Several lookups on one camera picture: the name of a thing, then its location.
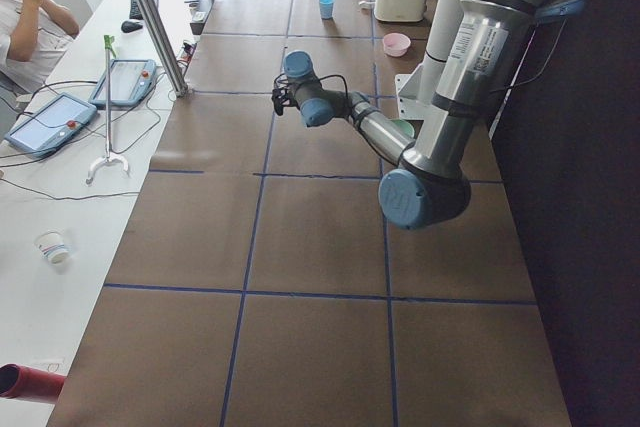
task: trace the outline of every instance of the person's arm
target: person's arm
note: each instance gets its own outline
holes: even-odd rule
[[[20,19],[11,33],[7,58],[29,62],[38,45],[38,11],[44,0],[22,0]]]
[[[51,20],[53,20],[67,35],[75,37],[80,32],[80,26],[74,19],[71,11],[62,5],[56,4],[53,0],[44,0],[42,2],[42,9],[49,14]]]

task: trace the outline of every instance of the white shirt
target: white shirt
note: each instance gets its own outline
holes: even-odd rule
[[[29,62],[7,58],[11,33],[20,19],[22,0],[0,0],[0,71],[23,89],[33,92],[44,84],[73,38],[51,20],[41,8],[38,16],[38,44]]]

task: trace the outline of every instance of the pink bowl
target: pink bowl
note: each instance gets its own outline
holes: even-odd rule
[[[391,57],[400,57],[407,53],[411,39],[404,34],[393,32],[382,38],[382,50]]]

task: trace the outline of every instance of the computer mouse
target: computer mouse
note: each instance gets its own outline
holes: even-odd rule
[[[125,20],[120,26],[120,30],[122,30],[125,34],[133,32],[134,30],[140,30],[141,28],[142,24],[140,22],[136,22],[135,20]]]

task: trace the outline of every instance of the blue cup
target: blue cup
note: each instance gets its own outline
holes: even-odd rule
[[[322,19],[333,18],[333,0],[318,0],[318,5],[320,5],[320,17]]]

